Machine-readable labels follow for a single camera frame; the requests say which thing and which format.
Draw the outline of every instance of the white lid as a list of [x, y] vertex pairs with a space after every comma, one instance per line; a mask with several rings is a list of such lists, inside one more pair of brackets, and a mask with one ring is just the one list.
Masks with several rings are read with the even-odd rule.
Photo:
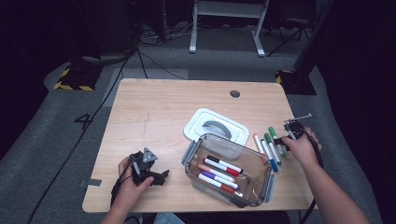
[[190, 140], [197, 141], [205, 133], [213, 133], [242, 146], [249, 137], [244, 125], [209, 109], [200, 108], [184, 128], [184, 134]]

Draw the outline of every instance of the wooden table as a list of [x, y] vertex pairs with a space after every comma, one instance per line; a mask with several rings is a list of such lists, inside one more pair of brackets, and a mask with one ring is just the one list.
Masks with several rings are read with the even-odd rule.
[[[233, 98], [230, 91], [239, 91]], [[151, 186], [134, 212], [191, 212], [233, 210], [307, 209], [313, 196], [297, 160], [287, 152], [276, 174], [271, 202], [243, 209], [195, 189], [184, 172], [181, 158], [190, 140], [183, 129], [195, 111], [208, 108], [245, 125], [250, 132], [246, 147], [257, 150], [252, 135], [268, 133], [273, 126], [286, 135], [283, 120], [293, 118], [286, 95], [276, 83], [124, 79], [108, 120], [92, 171], [100, 187], [88, 186], [83, 202], [86, 212], [107, 212], [111, 190], [118, 178], [118, 164], [131, 153], [148, 147], [158, 156], [151, 171], [170, 170], [163, 186]]]

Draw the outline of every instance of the office chair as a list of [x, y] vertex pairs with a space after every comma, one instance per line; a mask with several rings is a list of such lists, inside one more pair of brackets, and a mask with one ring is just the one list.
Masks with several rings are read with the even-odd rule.
[[[317, 0], [278, 0], [274, 7], [275, 9], [273, 11], [277, 15], [273, 19], [271, 29], [265, 35], [268, 35], [274, 28], [279, 28], [282, 43], [273, 49], [267, 57], [270, 57], [296, 35], [298, 35], [299, 41], [302, 33], [308, 38], [306, 29], [314, 29], [320, 16], [320, 13], [317, 11]], [[297, 31], [284, 40], [281, 27], [297, 29]]]

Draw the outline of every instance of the gray carpet floor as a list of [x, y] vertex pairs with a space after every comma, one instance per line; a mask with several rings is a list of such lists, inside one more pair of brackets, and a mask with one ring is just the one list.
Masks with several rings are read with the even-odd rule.
[[[195, 54], [189, 54], [189, 35], [161, 46], [140, 46], [139, 49], [144, 54], [142, 60], [145, 67], [153, 72], [151, 78], [177, 78], [165, 74], [163, 67], [167, 71], [179, 71], [191, 80], [275, 82], [275, 71], [293, 70], [293, 64], [306, 39], [292, 40], [272, 57], [260, 58], [249, 33], [253, 29], [254, 27], [203, 30], [198, 34]], [[266, 51], [280, 44], [277, 31], [268, 36], [261, 35], [261, 40]], [[114, 75], [120, 70], [120, 65], [121, 63], [104, 67], [96, 91], [53, 89], [67, 63], [43, 80], [49, 89], [47, 98], [8, 154], [0, 161], [0, 223], [27, 222], [47, 185], [78, 142], [82, 124], [75, 123], [74, 120], [85, 113], [92, 115], [96, 111], [108, 92], [108, 86], [113, 83]], [[125, 77], [141, 76], [141, 68], [139, 57], [135, 54], [125, 65], [122, 74]], [[323, 145], [325, 169], [357, 202], [371, 223], [382, 223], [371, 185], [350, 152], [332, 115], [326, 86], [318, 69], [314, 69], [310, 78], [318, 95], [287, 96], [294, 116], [308, 113], [314, 115], [312, 119], [304, 120], [304, 125], [316, 132]], [[40, 204], [32, 223], [99, 223], [103, 218], [104, 214], [88, 214], [82, 210], [85, 191], [79, 184], [91, 177], [111, 111], [111, 97], [108, 101], [97, 113]], [[298, 223], [297, 211], [288, 213], [292, 223]], [[313, 212], [307, 223], [323, 223], [318, 210]]]

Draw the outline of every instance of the green marker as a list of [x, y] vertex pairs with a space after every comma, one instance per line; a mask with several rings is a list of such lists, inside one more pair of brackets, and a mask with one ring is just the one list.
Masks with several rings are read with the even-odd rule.
[[[268, 130], [270, 131], [270, 134], [273, 136], [273, 138], [277, 139], [274, 128], [270, 127]], [[277, 147], [277, 151], [279, 152], [280, 156], [285, 157], [286, 155], [285, 155], [285, 152], [283, 152], [282, 146], [276, 145], [276, 147]]]
[[282, 164], [282, 162], [280, 161], [279, 157], [278, 157], [277, 154], [276, 154], [276, 151], [275, 151], [275, 148], [274, 148], [274, 144], [273, 144], [272, 141], [271, 141], [270, 135], [269, 135], [268, 133], [266, 133], [266, 134], [264, 135], [264, 137], [265, 137], [265, 141], [267, 141], [268, 146], [270, 146], [272, 153], [274, 154], [276, 163], [277, 163], [278, 165]]

